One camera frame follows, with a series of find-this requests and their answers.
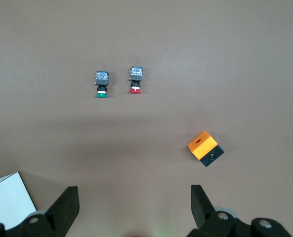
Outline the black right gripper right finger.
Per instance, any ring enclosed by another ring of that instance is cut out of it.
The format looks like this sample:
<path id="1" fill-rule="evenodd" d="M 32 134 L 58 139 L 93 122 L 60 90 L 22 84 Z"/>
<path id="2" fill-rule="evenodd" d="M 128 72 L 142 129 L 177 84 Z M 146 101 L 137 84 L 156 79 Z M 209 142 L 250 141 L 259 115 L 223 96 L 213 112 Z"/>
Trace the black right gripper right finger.
<path id="1" fill-rule="evenodd" d="M 191 211 L 197 227 L 187 237 L 292 237 L 275 220 L 255 218 L 248 225 L 229 212 L 215 210 L 201 185 L 191 186 Z"/>

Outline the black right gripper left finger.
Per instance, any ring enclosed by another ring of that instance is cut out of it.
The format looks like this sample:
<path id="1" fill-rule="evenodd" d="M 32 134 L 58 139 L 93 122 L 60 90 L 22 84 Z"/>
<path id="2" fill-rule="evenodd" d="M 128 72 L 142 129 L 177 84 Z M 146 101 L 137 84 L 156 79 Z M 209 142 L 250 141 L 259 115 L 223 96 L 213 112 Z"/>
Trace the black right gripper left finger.
<path id="1" fill-rule="evenodd" d="M 0 223 L 0 237 L 65 237 L 79 210 L 78 187 L 67 187 L 44 214 L 33 214 L 9 230 Z"/>

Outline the red push button switch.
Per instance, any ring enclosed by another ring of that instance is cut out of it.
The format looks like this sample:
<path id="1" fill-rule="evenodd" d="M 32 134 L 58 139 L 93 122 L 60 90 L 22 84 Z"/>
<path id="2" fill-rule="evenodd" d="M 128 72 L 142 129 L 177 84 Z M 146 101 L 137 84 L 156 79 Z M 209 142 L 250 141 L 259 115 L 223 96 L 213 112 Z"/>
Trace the red push button switch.
<path id="1" fill-rule="evenodd" d="M 131 82 L 129 93 L 140 94 L 140 83 L 143 79 L 143 68 L 138 66 L 132 66 L 130 70 L 129 80 Z"/>

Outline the white drawer cabinet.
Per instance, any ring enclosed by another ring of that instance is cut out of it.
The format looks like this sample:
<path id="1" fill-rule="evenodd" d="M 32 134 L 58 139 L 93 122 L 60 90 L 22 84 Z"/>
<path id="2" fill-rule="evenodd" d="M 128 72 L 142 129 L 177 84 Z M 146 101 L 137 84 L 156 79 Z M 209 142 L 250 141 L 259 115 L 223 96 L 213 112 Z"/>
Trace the white drawer cabinet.
<path id="1" fill-rule="evenodd" d="M 35 211 L 19 172 L 0 178 L 0 223 L 6 230 L 16 227 Z"/>

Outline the brown table cover sheet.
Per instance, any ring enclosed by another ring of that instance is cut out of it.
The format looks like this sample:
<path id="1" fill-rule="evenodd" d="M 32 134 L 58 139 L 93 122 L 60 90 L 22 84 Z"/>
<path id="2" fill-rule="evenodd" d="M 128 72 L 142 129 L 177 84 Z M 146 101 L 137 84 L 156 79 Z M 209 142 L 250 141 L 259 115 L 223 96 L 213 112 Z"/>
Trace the brown table cover sheet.
<path id="1" fill-rule="evenodd" d="M 224 150 L 208 167 L 202 131 Z M 193 184 L 293 237 L 293 0 L 0 0 L 0 177 L 16 171 L 38 209 L 78 186 L 66 237 L 185 237 Z"/>

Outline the orange black button enclosure box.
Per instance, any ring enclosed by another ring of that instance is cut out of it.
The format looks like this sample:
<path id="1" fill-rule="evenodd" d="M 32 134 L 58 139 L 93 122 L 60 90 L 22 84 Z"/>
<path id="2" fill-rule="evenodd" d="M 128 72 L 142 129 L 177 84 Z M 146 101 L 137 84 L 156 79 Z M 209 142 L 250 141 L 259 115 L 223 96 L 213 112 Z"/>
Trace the orange black button enclosure box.
<path id="1" fill-rule="evenodd" d="M 205 166 L 208 167 L 216 161 L 224 150 L 206 131 L 202 131 L 189 144 L 191 153 Z"/>

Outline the green push button switch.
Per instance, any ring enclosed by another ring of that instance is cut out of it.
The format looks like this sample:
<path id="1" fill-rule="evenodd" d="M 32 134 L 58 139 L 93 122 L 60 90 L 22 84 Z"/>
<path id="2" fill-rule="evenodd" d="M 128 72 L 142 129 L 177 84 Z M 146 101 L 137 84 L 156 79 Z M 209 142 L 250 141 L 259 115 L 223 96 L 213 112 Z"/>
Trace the green push button switch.
<path id="1" fill-rule="evenodd" d="M 109 73 L 107 71 L 97 71 L 95 75 L 97 85 L 97 98 L 108 98 L 107 86 L 109 84 Z"/>

